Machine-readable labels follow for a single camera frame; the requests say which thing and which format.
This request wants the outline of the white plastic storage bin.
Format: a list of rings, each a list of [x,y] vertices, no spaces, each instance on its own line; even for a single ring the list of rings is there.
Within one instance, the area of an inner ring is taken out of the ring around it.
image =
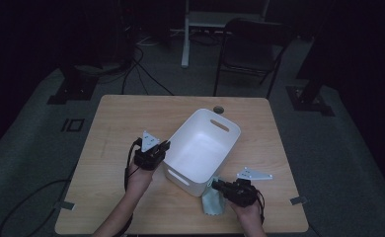
[[[240,135],[241,128],[231,120],[208,109],[195,111],[170,138],[165,176],[188,194],[200,197]]]

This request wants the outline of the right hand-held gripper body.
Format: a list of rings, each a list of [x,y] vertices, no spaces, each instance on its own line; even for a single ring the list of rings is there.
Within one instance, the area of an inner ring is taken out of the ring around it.
[[[247,207],[255,201],[260,207],[265,206],[265,198],[262,193],[252,185],[253,181],[272,180],[273,175],[244,167],[233,183],[226,183],[224,196],[231,202]]]

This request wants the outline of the black folding chair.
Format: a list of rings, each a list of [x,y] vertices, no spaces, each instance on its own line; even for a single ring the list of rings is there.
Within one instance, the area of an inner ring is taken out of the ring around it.
[[[262,75],[260,83],[271,74],[269,99],[282,57],[294,38],[293,29],[285,24],[244,18],[229,21],[223,29],[212,96],[217,95],[220,72],[225,71]]]

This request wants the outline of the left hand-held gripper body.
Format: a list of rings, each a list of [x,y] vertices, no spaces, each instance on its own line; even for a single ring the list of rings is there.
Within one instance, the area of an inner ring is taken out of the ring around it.
[[[134,164],[143,170],[155,170],[164,159],[164,157],[161,156],[161,151],[155,151],[157,145],[160,143],[162,142],[159,138],[144,130],[141,137],[140,148],[135,151]]]

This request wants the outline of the person's left hand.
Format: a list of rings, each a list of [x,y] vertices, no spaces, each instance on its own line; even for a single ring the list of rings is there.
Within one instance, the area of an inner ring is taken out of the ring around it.
[[[128,194],[142,196],[153,180],[154,170],[143,170],[133,162],[130,163],[125,177],[125,190]]]

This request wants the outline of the light blue cloth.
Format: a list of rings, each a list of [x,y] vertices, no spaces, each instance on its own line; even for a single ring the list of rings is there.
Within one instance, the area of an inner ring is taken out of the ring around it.
[[[213,177],[201,195],[202,209],[207,215],[221,215],[225,210],[225,198],[220,191],[212,187],[212,184],[218,181],[218,177]]]

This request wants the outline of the black stand with flat base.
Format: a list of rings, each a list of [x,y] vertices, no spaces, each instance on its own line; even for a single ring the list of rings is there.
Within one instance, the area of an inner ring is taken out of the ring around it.
[[[318,33],[313,39],[313,44],[302,65],[302,70],[315,75],[328,66],[322,61],[321,55],[321,34],[333,11],[336,0],[331,0],[326,12],[323,15],[322,23]],[[320,95],[322,86],[325,83],[324,77],[313,77],[304,88],[287,86],[286,91],[295,111],[319,112],[324,117],[333,117],[335,114]]]
[[[90,101],[99,78],[85,75],[73,65],[59,67],[64,80],[57,92],[52,95],[47,103],[49,105],[65,105],[68,101]]]

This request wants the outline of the person's right hand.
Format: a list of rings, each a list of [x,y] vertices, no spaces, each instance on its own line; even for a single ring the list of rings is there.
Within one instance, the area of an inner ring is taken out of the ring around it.
[[[229,205],[236,213],[237,219],[241,224],[263,223],[261,206],[257,201],[246,207],[242,207],[234,202],[229,202]]]

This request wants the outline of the white metal table frame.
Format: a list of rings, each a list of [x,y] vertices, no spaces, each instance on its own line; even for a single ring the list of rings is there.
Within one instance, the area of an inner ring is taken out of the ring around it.
[[[184,43],[181,57],[181,67],[188,68],[190,64],[190,33],[191,27],[198,28],[223,28],[234,18],[250,18],[252,20],[264,21],[266,19],[270,0],[262,0],[261,12],[258,14],[250,13],[223,13],[223,12],[204,12],[194,11],[190,8],[191,0],[185,0],[184,13]]]

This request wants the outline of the grey round stand base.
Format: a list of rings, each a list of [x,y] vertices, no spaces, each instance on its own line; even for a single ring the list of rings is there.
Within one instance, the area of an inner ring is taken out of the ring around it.
[[[81,72],[89,75],[109,75],[119,71],[119,65],[117,64],[106,64],[100,67],[92,65],[77,65],[76,68]]]

